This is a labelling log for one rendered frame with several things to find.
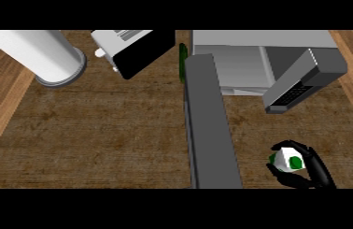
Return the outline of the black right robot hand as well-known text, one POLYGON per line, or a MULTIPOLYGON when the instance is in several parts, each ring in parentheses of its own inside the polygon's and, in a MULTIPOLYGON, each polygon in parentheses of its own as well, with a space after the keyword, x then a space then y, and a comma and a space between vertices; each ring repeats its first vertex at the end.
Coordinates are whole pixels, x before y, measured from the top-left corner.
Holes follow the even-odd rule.
POLYGON ((275 144, 272 150, 277 152, 283 147, 290 147, 302 154, 305 166, 303 170, 293 173, 280 171, 271 162, 266 164, 274 176, 278 178, 278 182, 296 189, 336 189, 337 185, 334 179, 312 147, 308 147, 294 140, 284 140, 275 144))

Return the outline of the white and green milk carton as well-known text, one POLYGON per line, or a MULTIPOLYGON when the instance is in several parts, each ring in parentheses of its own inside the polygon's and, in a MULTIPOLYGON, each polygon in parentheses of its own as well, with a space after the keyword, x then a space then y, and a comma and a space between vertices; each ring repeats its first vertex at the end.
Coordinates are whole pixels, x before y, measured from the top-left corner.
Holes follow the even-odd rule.
POLYGON ((280 171, 287 173, 293 173, 306 168, 302 154, 290 147, 283 147, 269 156, 269 162, 280 171))

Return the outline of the dark grey microwave door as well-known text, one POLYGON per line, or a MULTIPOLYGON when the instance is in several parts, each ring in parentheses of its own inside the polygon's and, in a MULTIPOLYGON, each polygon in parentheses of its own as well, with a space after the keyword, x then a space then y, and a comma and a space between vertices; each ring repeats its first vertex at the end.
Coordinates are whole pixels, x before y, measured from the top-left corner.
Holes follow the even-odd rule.
POLYGON ((185 60, 185 118, 194 189, 241 189, 240 166, 212 54, 185 60))

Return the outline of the grey microwave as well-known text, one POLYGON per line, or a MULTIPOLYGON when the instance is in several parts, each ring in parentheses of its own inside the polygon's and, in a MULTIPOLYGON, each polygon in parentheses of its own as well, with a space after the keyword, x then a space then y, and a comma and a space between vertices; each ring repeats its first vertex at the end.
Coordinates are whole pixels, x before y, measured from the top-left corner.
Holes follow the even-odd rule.
POLYGON ((195 30, 192 53, 213 56, 225 95, 257 95, 269 114, 287 112, 348 73, 325 30, 195 30))

